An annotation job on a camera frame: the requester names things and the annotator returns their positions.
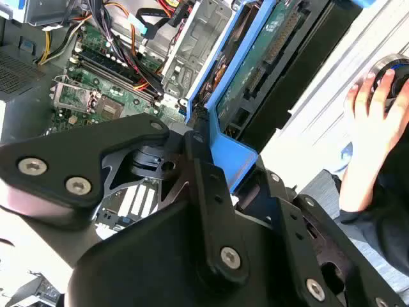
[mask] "black mechanical arm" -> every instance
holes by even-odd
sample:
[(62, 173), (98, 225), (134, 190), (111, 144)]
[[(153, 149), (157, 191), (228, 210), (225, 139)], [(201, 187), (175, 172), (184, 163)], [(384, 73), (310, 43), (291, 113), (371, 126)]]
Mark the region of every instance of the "black mechanical arm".
[(55, 232), (161, 180), (158, 212), (82, 255), (64, 306), (405, 305), (318, 203), (261, 162), (235, 210), (207, 127), (199, 116), (181, 135), (140, 114), (0, 148), (2, 207)]

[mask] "finger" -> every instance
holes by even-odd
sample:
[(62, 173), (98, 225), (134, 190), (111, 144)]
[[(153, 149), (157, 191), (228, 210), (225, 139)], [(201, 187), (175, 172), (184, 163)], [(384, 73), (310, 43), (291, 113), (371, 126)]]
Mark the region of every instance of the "finger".
[(385, 102), (388, 98), (390, 86), (395, 77), (395, 71), (388, 69), (373, 94), (371, 105), (369, 106), (369, 117), (383, 118), (385, 116)]
[(357, 99), (355, 100), (355, 118), (365, 118), (368, 116), (368, 98), (371, 94), (371, 88), (375, 74), (370, 72), (362, 84)]
[(397, 130), (396, 132), (403, 133), (405, 131), (409, 122), (409, 80), (405, 82), (392, 105), (387, 121)]
[(355, 108), (355, 99), (357, 98), (358, 89), (359, 89), (358, 84), (355, 84), (350, 88), (348, 94), (346, 94), (346, 100), (344, 104), (344, 115), (349, 122), (351, 122), (355, 117), (353, 110)]

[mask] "vent grille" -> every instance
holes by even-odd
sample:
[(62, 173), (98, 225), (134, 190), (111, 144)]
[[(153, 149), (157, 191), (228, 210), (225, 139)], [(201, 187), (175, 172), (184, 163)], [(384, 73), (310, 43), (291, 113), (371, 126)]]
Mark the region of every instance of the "vent grille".
[(0, 51), (1, 92), (12, 94), (43, 76), (43, 72)]

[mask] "silver screw head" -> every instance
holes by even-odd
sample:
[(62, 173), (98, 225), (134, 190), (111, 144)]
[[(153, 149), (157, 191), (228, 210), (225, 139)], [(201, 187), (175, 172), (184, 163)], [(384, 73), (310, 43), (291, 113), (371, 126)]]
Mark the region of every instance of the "silver screw head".
[(75, 195), (86, 195), (91, 192), (91, 182), (82, 177), (71, 177), (65, 183), (68, 192)]
[(313, 280), (312, 278), (308, 278), (306, 283), (308, 292), (319, 302), (323, 302), (325, 300), (325, 292), (322, 289), (321, 285)]
[(151, 127), (157, 130), (162, 130), (162, 126), (155, 122), (151, 122)]
[(220, 256), (222, 257), (224, 264), (226, 264), (232, 270), (237, 270), (242, 264), (242, 259), (237, 251), (228, 246), (222, 248)]
[(47, 165), (44, 161), (37, 158), (25, 158), (19, 162), (19, 171), (25, 175), (38, 176), (47, 171)]
[(376, 305), (378, 305), (378, 307), (388, 307), (388, 304), (380, 297), (377, 297), (375, 299), (375, 302), (376, 302)]
[(274, 181), (280, 182), (280, 177), (278, 177), (277, 174), (271, 173), (271, 177), (273, 178)]
[(306, 197), (305, 201), (307, 202), (307, 204), (309, 204), (310, 206), (315, 206), (314, 201), (312, 199), (310, 199), (310, 197)]

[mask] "hand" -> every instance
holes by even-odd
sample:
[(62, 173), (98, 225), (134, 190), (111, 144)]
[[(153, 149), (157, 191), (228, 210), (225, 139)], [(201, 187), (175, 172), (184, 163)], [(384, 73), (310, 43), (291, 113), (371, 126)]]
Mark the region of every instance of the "hand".
[(371, 204), (379, 170), (408, 125), (409, 81), (402, 87), (390, 111), (385, 112), (394, 75), (395, 71), (386, 71), (370, 104), (374, 73), (368, 75), (360, 90), (354, 85), (348, 92), (345, 115), (353, 126), (353, 155), (339, 195), (339, 206), (345, 211), (363, 211)]
[(353, 155), (363, 159), (362, 162), (380, 163), (382, 166), (409, 122), (409, 80), (402, 87), (390, 111), (385, 112), (385, 102), (394, 74), (392, 69), (386, 71), (370, 103), (374, 73), (368, 74), (360, 89), (354, 85), (348, 92), (345, 115), (353, 124)]

